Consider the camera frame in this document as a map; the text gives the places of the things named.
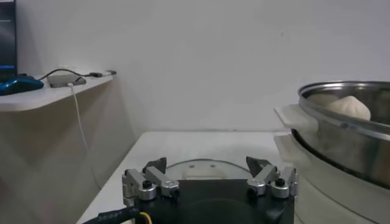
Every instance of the wall shelf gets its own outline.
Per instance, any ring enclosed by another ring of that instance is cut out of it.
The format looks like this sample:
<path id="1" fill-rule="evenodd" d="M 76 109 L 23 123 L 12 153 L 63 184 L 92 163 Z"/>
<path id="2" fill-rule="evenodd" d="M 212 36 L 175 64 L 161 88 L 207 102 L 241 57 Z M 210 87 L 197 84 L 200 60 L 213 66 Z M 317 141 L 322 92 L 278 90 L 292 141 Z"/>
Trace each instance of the wall shelf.
<path id="1" fill-rule="evenodd" d="M 100 78 L 87 77 L 85 79 L 87 80 L 86 84 L 74 87 L 76 94 L 107 83 L 112 80 L 112 76 Z M 49 84 L 44 82 L 44 87 L 42 89 L 0 96 L 0 112 L 32 110 L 62 100 L 68 96 L 72 96 L 69 87 L 50 88 Z"/>

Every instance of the black cable on shelf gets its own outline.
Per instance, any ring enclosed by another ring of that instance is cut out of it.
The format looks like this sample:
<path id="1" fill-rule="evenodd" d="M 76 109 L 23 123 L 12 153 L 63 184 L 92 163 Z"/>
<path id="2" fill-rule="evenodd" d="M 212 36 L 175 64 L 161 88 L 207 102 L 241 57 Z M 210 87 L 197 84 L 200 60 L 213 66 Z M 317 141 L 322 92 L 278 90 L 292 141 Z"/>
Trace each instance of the black cable on shelf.
<path id="1" fill-rule="evenodd" d="M 46 75 L 40 77 L 38 80 L 43 80 L 43 79 L 49 77 L 50 75 L 52 75 L 52 74 L 54 74 L 54 73 L 56 73 L 56 72 L 69 72 L 69 73 L 72 73 L 72 74 L 77 75 L 77 76 L 80 76 L 80 77 L 97 77 L 97 78 L 103 77 L 104 75 L 116 75 L 116 71 L 113 71 L 113 70 L 107 70 L 107 71 L 105 72 L 105 74 L 103 74 L 103 73 L 101 73 L 101 72 L 91 72 L 91 73 L 89 73 L 89 74 L 87 74 L 87 75 L 83 75 L 83 74 L 80 74 L 80 73 L 78 73 L 78 72 L 72 71 L 72 70 L 70 70 L 70 69 L 58 68 L 58 69 L 55 69 L 55 70 L 53 70 L 53 71 L 47 73 Z"/>

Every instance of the charging cable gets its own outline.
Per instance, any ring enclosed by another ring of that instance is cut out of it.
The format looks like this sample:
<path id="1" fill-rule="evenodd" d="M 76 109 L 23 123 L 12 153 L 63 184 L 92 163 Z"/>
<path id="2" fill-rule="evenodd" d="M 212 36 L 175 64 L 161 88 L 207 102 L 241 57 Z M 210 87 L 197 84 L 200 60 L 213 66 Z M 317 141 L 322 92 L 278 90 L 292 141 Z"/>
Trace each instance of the charging cable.
<path id="1" fill-rule="evenodd" d="M 84 150 L 85 150 L 85 153 L 86 153 L 86 155 L 87 155 L 87 163 L 88 163 L 88 166 L 90 167 L 90 170 L 91 170 L 91 173 L 92 173 L 92 177 L 93 177 L 93 181 L 95 182 L 97 188 L 99 188 L 99 190 L 101 190 L 102 188 L 101 188 L 100 185 L 99 185 L 98 178 L 96 177 L 95 171 L 93 170 L 92 163 L 91 163 L 91 161 L 90 161 L 90 156 L 89 156 L 89 151 L 90 151 L 90 150 L 89 150 L 89 148 L 88 148 L 87 140 L 85 140 L 85 135 L 84 135 L 84 131 L 83 131 L 83 126 L 82 126 L 82 124 L 81 124 L 79 103 L 78 103 L 78 101 L 77 101 L 76 92 L 74 91 L 74 88 L 73 88 L 73 84 L 72 84 L 72 83 L 68 83 L 68 87 L 71 88 L 71 91 L 72 91 L 72 94 L 73 94 L 73 98 L 74 98 L 74 104 L 76 105 L 77 120 L 79 121 L 79 129 L 80 129 L 80 132 L 81 132 L 81 138 L 83 139 Z"/>

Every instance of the monitor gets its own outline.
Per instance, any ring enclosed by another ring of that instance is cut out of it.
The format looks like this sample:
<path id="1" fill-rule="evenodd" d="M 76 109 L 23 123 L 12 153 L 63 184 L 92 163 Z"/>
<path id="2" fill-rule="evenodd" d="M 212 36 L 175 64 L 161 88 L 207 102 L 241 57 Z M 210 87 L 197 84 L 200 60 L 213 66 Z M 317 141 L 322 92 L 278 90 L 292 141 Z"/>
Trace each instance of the monitor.
<path id="1" fill-rule="evenodd" d="M 16 4 L 0 0 L 0 76 L 16 75 Z"/>

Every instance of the computer mouse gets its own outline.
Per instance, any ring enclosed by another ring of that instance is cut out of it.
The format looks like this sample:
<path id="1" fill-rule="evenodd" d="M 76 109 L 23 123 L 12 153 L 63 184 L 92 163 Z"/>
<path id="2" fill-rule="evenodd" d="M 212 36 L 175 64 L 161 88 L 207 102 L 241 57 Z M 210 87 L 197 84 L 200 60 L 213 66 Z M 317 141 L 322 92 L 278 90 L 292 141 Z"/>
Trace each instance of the computer mouse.
<path id="1" fill-rule="evenodd" d="M 43 82 L 32 77 L 18 77 L 0 83 L 0 96 L 41 89 Z"/>

